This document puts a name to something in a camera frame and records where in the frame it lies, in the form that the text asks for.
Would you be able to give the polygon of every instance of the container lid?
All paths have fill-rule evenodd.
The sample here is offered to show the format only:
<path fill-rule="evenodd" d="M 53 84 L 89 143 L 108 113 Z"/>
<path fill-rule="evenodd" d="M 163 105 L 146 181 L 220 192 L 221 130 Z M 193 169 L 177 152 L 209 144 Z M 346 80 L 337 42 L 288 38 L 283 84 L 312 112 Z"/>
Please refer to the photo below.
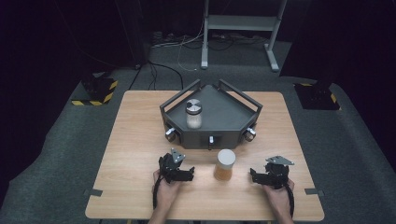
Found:
<path fill-rule="evenodd" d="M 235 153 L 230 149 L 222 149 L 218 154 L 219 165 L 223 169 L 231 169 L 235 162 Z"/>
<path fill-rule="evenodd" d="M 190 99 L 189 101 L 187 101 L 186 111 L 191 115 L 200 114 L 202 111 L 201 101 L 197 99 Z"/>

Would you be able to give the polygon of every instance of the white desk frame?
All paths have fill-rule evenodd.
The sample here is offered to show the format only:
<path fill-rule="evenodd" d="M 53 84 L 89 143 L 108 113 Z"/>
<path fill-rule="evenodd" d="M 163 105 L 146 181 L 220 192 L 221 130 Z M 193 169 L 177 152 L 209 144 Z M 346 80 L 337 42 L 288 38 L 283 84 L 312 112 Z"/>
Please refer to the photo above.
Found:
<path fill-rule="evenodd" d="M 277 31 L 282 21 L 283 11 L 288 0 L 281 0 L 279 11 L 276 17 L 249 17 L 249 16 L 225 16 L 225 15 L 209 15 L 209 0 L 205 0 L 205 29 L 204 44 L 202 46 L 201 68 L 208 67 L 207 54 L 207 32 L 210 29 L 217 30 L 251 30 L 251 31 L 272 31 L 270 43 L 265 44 L 265 52 L 274 72 L 279 71 L 273 46 L 276 40 Z"/>

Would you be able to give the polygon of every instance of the black stand base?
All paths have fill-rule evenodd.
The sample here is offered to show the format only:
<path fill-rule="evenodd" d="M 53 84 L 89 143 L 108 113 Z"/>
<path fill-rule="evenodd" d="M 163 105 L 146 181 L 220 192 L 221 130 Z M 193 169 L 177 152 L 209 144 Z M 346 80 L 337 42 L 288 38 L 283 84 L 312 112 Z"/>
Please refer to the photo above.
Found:
<path fill-rule="evenodd" d="M 113 78 L 101 78 L 98 80 L 84 81 L 78 83 L 73 92 L 71 101 L 73 105 L 105 105 L 116 89 L 118 82 Z"/>
<path fill-rule="evenodd" d="M 316 90 L 311 84 L 294 83 L 300 103 L 304 109 L 339 110 L 334 95 L 330 90 Z"/>

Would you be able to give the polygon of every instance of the jar with metal lid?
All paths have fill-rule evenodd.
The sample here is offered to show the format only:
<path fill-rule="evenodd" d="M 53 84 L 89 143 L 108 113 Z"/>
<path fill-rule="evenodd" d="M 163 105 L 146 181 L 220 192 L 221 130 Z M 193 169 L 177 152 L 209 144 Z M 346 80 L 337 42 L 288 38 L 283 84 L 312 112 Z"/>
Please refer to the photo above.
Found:
<path fill-rule="evenodd" d="M 202 126 L 202 105 L 197 99 L 187 101 L 187 127 L 190 129 L 199 129 Z"/>
<path fill-rule="evenodd" d="M 230 149 L 223 149 L 218 154 L 218 162 L 215 167 L 214 176 L 217 180 L 230 180 L 233 175 L 233 164 L 235 153 Z"/>

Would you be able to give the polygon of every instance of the wooden tabletop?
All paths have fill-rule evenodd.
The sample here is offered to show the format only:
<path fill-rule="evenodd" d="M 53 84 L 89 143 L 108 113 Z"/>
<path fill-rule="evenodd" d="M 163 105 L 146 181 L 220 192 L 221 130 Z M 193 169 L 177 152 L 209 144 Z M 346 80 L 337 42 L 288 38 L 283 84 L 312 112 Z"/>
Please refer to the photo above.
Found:
<path fill-rule="evenodd" d="M 152 174 L 159 169 L 158 159 L 174 147 L 186 155 L 180 169 L 194 166 L 195 173 L 191 182 L 182 184 L 169 219 L 274 220 L 261 186 L 251 182 L 249 169 L 265 173 L 265 159 L 277 155 L 295 163 L 289 174 L 295 182 L 293 219 L 324 218 L 318 195 L 304 191 L 315 185 L 281 93 L 245 92 L 263 105 L 255 128 L 257 136 L 233 150 L 233 176 L 225 182 L 213 176 L 219 149 L 184 149 L 165 139 L 160 105 L 176 93 L 125 92 L 93 186 L 103 193 L 90 197 L 87 217 L 149 219 Z"/>

